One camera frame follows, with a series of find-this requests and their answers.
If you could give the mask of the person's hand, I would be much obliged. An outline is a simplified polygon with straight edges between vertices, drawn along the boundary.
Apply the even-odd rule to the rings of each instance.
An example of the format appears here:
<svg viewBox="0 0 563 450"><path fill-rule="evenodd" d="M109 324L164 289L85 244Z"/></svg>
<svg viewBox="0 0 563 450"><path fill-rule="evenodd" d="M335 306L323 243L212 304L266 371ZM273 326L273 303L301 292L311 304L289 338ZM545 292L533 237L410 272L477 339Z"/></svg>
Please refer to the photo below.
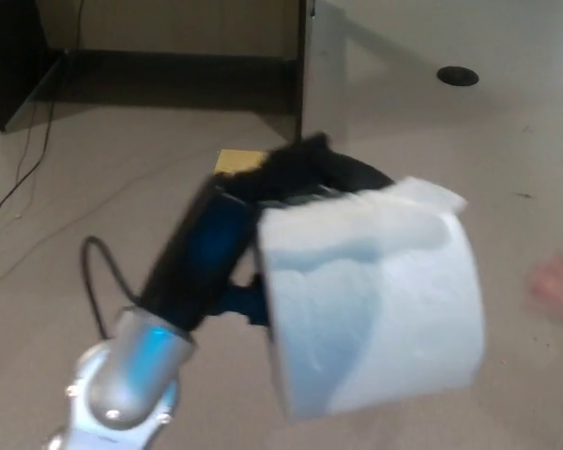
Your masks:
<svg viewBox="0 0 563 450"><path fill-rule="evenodd" d="M563 251L537 263L525 279L526 304L563 323Z"/></svg>

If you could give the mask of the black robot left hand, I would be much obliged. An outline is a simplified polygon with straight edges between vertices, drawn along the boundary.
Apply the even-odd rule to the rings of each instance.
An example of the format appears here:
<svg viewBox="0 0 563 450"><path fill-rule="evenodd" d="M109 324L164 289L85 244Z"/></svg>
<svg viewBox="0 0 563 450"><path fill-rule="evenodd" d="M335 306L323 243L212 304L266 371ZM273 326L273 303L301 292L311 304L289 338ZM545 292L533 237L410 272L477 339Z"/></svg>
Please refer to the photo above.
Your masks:
<svg viewBox="0 0 563 450"><path fill-rule="evenodd" d="M196 192L135 304L184 332L226 312L268 326L262 275L256 273L247 286L230 281L256 240L264 209L393 183L373 166L333 151L324 133L268 152L253 169L212 174Z"/></svg>

